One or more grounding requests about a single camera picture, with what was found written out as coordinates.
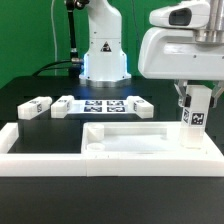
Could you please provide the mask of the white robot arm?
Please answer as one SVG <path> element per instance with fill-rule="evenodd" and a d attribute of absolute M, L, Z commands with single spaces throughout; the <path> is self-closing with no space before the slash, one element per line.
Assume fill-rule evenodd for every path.
<path fill-rule="evenodd" d="M 84 56 L 82 82 L 112 86 L 130 78 L 121 49 L 121 15 L 107 0 L 88 6 L 90 45 Z M 149 79 L 177 82 L 182 104 L 189 80 L 215 83 L 211 106 L 224 93 L 224 0 L 182 0 L 150 13 L 152 27 L 145 33 L 138 70 Z"/>

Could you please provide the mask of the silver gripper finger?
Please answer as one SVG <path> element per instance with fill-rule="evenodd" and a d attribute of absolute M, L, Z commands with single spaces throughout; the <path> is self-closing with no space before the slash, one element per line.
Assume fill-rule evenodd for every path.
<path fill-rule="evenodd" d="M 212 89 L 210 107 L 215 108 L 219 97 L 224 92 L 224 81 L 217 81 L 214 83 L 214 88 Z"/>
<path fill-rule="evenodd" d="M 186 93 L 188 81 L 176 80 L 174 82 L 175 89 L 179 95 L 178 105 L 180 107 L 189 107 L 191 102 L 191 96 Z"/>

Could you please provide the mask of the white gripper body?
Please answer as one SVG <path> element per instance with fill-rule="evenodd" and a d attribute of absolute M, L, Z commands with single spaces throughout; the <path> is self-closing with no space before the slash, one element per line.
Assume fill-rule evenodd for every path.
<path fill-rule="evenodd" d="M 224 80 L 224 0 L 182 0 L 152 11 L 138 69 L 150 79 Z"/>

